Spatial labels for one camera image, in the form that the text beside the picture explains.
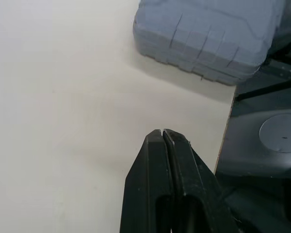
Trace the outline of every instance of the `white surface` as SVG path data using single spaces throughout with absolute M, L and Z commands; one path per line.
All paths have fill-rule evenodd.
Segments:
M 0 233 L 116 233 L 153 129 L 214 170 L 234 87 L 139 55 L 136 0 L 0 1 Z

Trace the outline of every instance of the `gray foam block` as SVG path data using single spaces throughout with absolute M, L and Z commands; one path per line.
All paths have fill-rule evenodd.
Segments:
M 141 0 L 137 49 L 206 79 L 235 85 L 264 62 L 283 0 Z

